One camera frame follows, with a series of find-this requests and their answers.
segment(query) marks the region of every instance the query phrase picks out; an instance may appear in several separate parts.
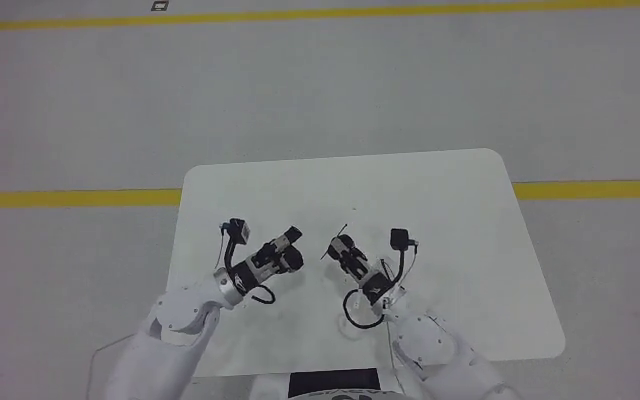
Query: gray floor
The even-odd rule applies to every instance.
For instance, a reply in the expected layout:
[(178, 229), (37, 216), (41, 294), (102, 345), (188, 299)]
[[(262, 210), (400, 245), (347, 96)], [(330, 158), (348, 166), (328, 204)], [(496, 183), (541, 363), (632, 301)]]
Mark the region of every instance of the gray floor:
[[(0, 15), (137, 12), (40, 3)], [(171, 7), (291, 6), (201, 3)], [(345, 5), (300, 7), (314, 4)], [(514, 181), (638, 179), (638, 16), (3, 31), (0, 190), (178, 187), (197, 164), (472, 147), (500, 152)], [(532, 400), (638, 399), (640, 201), (521, 207), (567, 346), (498, 367)], [(93, 350), (133, 331), (164, 290), (176, 216), (0, 209), (1, 399), (84, 398)], [(92, 399), (119, 349), (98, 355)], [(244, 399), (250, 382), (197, 380), (185, 398)]]

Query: yellow stripe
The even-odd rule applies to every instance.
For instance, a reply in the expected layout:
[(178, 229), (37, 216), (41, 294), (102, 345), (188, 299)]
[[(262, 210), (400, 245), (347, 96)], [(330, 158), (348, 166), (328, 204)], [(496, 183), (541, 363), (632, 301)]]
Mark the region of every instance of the yellow stripe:
[[(640, 181), (514, 183), (519, 200), (640, 199)], [(176, 207), (181, 189), (0, 192), (0, 208)]]
[(527, 182), (513, 190), (520, 200), (631, 199), (640, 198), (640, 181)]
[(484, 4), (459, 3), (399, 7), (339, 8), (325, 10), (246, 11), (186, 15), (146, 15), (137, 17), (0, 21), (0, 30), (72, 29), (140, 25), (283, 21), (294, 19), (425, 16), (439, 14), (505, 13), (527, 11), (567, 11), (621, 7), (640, 7), (640, 0), (558, 0)]
[(181, 189), (0, 192), (0, 208), (178, 206)]

